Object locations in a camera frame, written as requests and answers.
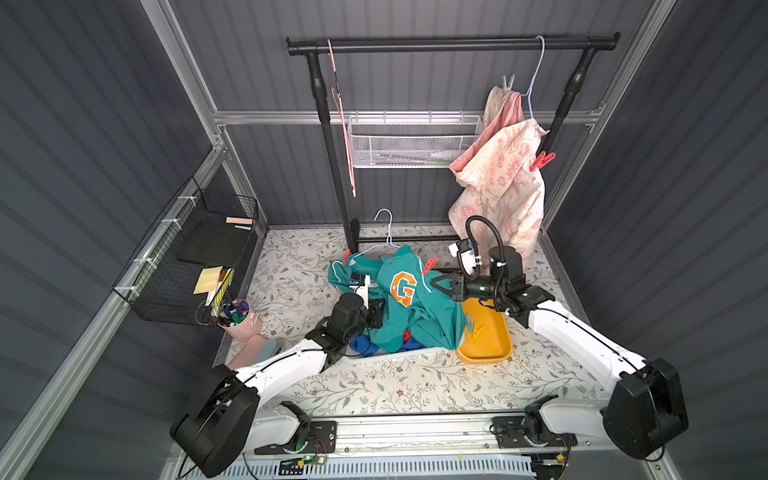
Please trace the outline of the blue red white jacket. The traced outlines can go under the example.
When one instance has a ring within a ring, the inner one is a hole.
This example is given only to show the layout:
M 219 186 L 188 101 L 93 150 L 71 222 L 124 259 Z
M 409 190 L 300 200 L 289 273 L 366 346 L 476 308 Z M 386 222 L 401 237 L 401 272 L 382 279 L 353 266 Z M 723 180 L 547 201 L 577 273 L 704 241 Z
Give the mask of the blue red white jacket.
M 413 337 L 409 330 L 406 330 L 399 338 L 387 341 L 375 340 L 372 332 L 365 332 L 351 341 L 350 348 L 353 351 L 353 356 L 367 358 L 421 350 L 424 346 Z

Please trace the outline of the red clothespin floral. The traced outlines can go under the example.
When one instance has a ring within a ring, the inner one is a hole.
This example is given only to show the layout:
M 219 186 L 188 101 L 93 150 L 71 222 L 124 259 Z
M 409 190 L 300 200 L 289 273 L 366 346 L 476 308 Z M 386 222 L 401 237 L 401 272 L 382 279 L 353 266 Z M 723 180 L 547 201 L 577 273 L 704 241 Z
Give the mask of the red clothespin floral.
M 556 158 L 555 152 L 546 152 L 541 151 L 534 162 L 531 164 L 529 170 L 531 172 L 535 172 L 537 170 L 540 170 L 541 168 L 545 167 L 547 164 L 549 164 L 552 160 Z
M 426 264 L 424 265 L 424 267 L 422 268 L 422 274 L 423 274 L 423 275 L 427 275 L 427 274 L 428 274 L 428 273 L 429 273 L 429 272 L 430 272 L 430 271 L 431 271 L 431 270 L 432 270 L 432 269 L 433 269 L 433 268 L 436 266 L 436 264 L 438 263 L 438 261 L 439 261 L 439 258 L 438 258 L 438 257 L 433 257 L 433 258 L 430 258 L 430 259 L 429 259 L 429 260 L 426 262 Z

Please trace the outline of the green jacket orange letter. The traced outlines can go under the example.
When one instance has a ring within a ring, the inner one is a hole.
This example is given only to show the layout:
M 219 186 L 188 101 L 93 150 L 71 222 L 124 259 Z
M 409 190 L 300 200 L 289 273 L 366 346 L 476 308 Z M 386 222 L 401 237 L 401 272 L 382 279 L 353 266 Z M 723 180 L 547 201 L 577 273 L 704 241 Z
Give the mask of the green jacket orange letter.
M 381 329 L 368 329 L 375 340 L 399 338 L 409 330 L 426 348 L 457 349 L 466 328 L 462 304 L 451 300 L 430 285 L 439 276 L 431 270 L 422 274 L 424 262 L 409 246 L 380 259 L 351 258 L 348 265 L 336 260 L 328 269 L 329 283 L 343 293 L 350 288 L 353 273 L 371 277 L 369 299 L 387 300 Z

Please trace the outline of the pink wire hanger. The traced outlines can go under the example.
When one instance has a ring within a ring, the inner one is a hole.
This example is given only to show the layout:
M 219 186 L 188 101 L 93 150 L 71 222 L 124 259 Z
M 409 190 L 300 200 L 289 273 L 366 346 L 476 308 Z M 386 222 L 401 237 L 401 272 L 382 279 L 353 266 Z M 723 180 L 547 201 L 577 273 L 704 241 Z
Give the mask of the pink wire hanger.
M 333 86 L 331 88 L 332 92 L 332 98 L 334 100 L 334 104 L 337 109 L 337 113 L 340 119 L 341 127 L 342 127 L 342 135 L 343 135 L 343 141 L 344 141 L 344 151 L 346 155 L 346 162 L 347 162 L 347 171 L 349 176 L 349 182 L 350 187 L 352 191 L 352 196 L 354 198 L 357 197 L 357 187 L 356 187 L 356 179 L 355 179 L 355 171 L 354 171 L 354 162 L 352 158 L 352 151 L 351 151 L 351 144 L 350 144 L 350 138 L 349 133 L 347 130 L 347 121 L 346 121 L 346 115 L 344 111 L 344 105 L 343 105 L 343 98 L 341 95 L 341 89 L 338 82 L 338 71 L 334 56 L 334 50 L 333 45 L 330 39 L 326 40 L 327 47 L 328 47 L 328 56 L 331 61 L 331 67 L 333 72 Z

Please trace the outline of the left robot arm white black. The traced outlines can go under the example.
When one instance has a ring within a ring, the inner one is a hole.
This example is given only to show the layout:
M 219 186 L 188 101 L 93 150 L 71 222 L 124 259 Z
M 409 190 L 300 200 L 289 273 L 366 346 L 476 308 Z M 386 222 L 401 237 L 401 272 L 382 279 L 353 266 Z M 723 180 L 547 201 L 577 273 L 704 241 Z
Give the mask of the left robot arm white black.
M 291 401 L 267 402 L 347 355 L 368 327 L 383 325 L 386 301 L 344 293 L 332 313 L 286 351 L 251 366 L 209 370 L 193 391 L 170 436 L 205 477 L 223 473 L 248 451 L 275 447 L 303 450 L 310 417 Z

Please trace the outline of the yellow plastic tray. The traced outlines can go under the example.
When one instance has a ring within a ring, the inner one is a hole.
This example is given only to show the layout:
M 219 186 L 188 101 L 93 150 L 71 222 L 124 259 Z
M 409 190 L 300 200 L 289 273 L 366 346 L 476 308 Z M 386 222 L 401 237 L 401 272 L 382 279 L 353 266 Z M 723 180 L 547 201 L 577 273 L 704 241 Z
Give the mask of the yellow plastic tray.
M 464 301 L 462 308 L 464 314 L 471 315 L 474 325 L 483 325 L 484 328 L 476 338 L 465 328 L 458 357 L 470 365 L 494 364 L 508 359 L 514 351 L 514 345 L 506 317 L 501 312 L 481 305 L 477 299 Z

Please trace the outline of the white perforated laundry basket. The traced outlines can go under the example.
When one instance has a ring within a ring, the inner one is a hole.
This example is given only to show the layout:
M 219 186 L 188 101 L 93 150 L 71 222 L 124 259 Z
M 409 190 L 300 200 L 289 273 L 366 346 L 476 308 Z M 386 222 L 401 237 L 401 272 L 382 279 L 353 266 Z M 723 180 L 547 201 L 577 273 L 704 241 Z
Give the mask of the white perforated laundry basket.
M 369 357 L 351 357 L 351 356 L 344 356 L 341 360 L 341 364 L 366 364 L 366 363 L 373 363 L 378 361 L 399 361 L 399 360 L 405 360 L 412 357 L 416 357 L 418 355 L 437 355 L 437 354 L 443 354 L 443 353 L 452 353 L 452 350 L 434 347 L 434 348 L 422 348 L 417 350 L 409 350 L 404 352 L 398 352 L 398 353 L 383 353 L 378 355 L 373 355 Z

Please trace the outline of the pink floral garment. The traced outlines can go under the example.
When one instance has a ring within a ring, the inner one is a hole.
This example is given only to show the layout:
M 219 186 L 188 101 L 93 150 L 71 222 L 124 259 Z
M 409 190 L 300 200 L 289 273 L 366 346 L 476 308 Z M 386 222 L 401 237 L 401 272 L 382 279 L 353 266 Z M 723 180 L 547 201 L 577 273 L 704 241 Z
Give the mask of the pink floral garment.
M 448 218 L 462 238 L 468 236 L 469 217 L 488 219 L 527 267 L 536 250 L 545 200 L 542 174 L 533 165 L 548 131 L 524 118 L 519 93 L 498 86 L 487 97 L 482 126 L 478 139 L 449 166 L 463 192 Z

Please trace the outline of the pink and teal flat cases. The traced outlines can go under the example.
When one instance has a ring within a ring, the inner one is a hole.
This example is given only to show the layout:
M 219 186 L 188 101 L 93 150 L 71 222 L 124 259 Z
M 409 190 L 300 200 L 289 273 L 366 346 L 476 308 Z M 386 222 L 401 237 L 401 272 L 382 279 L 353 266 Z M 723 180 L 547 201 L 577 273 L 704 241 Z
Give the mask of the pink and teal flat cases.
M 231 370 L 253 366 L 277 355 L 283 350 L 279 341 L 261 335 L 253 336 L 227 364 Z

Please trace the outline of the pink pen cup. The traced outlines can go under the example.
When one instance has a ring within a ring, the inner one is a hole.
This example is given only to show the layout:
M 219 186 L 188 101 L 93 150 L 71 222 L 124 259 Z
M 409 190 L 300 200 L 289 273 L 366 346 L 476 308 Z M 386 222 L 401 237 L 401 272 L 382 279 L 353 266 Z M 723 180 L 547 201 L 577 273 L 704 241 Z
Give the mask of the pink pen cup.
M 236 342 L 247 343 L 252 337 L 262 333 L 263 324 L 258 314 L 252 312 L 244 299 L 222 303 L 216 324 Z

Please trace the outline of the white mesh hanging cup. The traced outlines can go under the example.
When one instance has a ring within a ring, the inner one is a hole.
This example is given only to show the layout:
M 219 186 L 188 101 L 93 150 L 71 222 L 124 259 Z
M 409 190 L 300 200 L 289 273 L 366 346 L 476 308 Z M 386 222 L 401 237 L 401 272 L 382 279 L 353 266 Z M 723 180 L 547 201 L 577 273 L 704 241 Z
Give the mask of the white mesh hanging cup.
M 354 114 L 345 124 L 358 169 L 446 168 L 482 133 L 478 115 L 459 113 Z

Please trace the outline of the white clothespin on floral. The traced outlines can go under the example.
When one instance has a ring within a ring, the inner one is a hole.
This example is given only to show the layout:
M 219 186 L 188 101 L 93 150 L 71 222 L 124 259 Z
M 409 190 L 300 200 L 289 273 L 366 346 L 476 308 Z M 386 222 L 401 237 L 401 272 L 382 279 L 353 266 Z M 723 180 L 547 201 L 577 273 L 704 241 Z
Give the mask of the white clothespin on floral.
M 506 76 L 502 76 L 502 88 L 505 91 L 512 91 L 514 89 L 514 82 L 515 82 L 516 76 L 514 74 Z

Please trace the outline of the black clothes rack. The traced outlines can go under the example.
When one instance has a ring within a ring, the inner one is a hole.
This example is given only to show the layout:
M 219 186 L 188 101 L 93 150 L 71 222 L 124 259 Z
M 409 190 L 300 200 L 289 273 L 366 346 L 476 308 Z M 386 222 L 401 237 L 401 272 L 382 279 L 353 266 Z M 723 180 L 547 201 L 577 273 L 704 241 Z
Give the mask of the black clothes rack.
M 321 71 L 321 54 L 362 54 L 362 53 L 422 53 L 422 52 L 463 52 L 463 51 L 525 51 L 542 47 L 546 50 L 580 50 L 581 57 L 573 70 L 563 96 L 555 111 L 549 133 L 546 135 L 540 151 L 550 153 L 561 127 L 570 113 L 572 105 L 581 92 L 587 73 L 594 57 L 600 51 L 615 49 L 621 39 L 616 32 L 610 36 L 536 37 L 518 36 L 509 38 L 392 38 L 392 39 L 326 39 L 286 41 L 287 52 L 291 56 L 302 56 L 307 61 L 310 88 L 315 100 L 318 119 L 321 125 L 326 154 L 330 166 L 337 205 L 341 215 L 346 247 L 356 253 L 361 244 L 380 242 L 380 237 L 362 237 L 360 223 L 349 217 L 347 202 L 342 186 L 339 162 L 331 127 L 331 113 L 328 104 L 328 92 Z

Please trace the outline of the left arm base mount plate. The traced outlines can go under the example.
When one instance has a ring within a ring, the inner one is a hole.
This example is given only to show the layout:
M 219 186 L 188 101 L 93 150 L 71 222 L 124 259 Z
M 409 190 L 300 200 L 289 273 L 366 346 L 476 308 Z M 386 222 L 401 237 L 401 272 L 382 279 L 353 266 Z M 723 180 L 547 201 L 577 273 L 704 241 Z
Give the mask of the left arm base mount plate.
M 299 425 L 297 431 L 283 445 L 267 445 L 249 450 L 256 455 L 328 454 L 335 452 L 338 437 L 336 421 L 310 420 Z

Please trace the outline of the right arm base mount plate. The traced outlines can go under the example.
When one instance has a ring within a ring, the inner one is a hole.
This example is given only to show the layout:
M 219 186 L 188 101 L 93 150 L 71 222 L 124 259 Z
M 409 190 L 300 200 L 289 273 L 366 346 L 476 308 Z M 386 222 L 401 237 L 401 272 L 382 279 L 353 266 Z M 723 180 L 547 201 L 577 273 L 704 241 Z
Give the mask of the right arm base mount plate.
M 493 417 L 489 432 L 496 439 L 499 448 L 571 448 L 578 444 L 574 434 L 553 433 L 541 420 L 530 415 Z

